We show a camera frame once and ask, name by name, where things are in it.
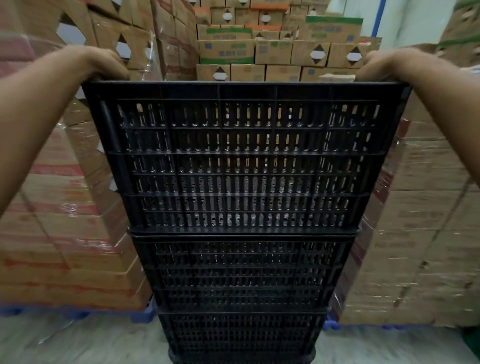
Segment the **forearm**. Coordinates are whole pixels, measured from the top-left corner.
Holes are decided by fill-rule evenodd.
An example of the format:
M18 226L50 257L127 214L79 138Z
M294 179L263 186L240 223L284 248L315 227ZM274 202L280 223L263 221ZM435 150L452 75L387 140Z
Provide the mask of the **forearm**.
M474 180L480 182L480 79L417 50L400 50L394 74L410 83Z
M66 48L0 82L0 214L81 82L94 73L85 49Z

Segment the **black plastic crate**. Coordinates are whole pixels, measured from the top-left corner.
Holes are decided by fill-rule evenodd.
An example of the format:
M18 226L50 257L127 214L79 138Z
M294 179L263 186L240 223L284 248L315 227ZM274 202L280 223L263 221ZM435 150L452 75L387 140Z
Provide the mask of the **black plastic crate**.
M133 236L163 312L328 306L355 237Z
M410 88L84 85L136 233L356 229Z
M313 357L326 311L159 315L173 362L250 362Z

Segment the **blue pole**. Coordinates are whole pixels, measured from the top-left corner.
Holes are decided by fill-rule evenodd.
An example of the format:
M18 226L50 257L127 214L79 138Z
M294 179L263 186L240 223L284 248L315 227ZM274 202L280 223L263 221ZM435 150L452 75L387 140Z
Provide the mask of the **blue pole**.
M384 13L386 2L387 0L380 0L380 4L378 4L378 11L375 18L375 23L373 24L372 36L377 36L378 28L380 26L380 22L382 21L382 15Z

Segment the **gray floor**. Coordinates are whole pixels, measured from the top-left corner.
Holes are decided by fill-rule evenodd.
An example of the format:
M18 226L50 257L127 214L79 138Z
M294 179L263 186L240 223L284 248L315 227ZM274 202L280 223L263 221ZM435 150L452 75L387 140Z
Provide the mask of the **gray floor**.
M91 315L69 321L58 314L24 313L0 318L0 363L170 364L160 323L130 323L127 317ZM320 335L313 364L478 364L454 330L343 328Z

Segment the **stacked cardboard boxes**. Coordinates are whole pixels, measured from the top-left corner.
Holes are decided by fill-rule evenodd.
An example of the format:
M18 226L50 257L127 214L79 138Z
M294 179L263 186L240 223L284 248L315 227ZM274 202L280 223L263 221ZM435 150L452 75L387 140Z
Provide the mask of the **stacked cardboard boxes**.
M380 38L361 40L363 20L330 16L327 6L328 1L251 1L249 9L212 8L210 17L206 8L196 8L198 80L352 81Z
M163 78L195 80L198 44L195 12L186 0L152 0Z
M480 2L458 2L441 43L415 46L477 64ZM331 304L345 324L480 323L480 193L412 94Z
M66 44L112 49L158 79L150 2L4 1L0 76ZM2 302L143 310L151 290L79 88L0 219Z

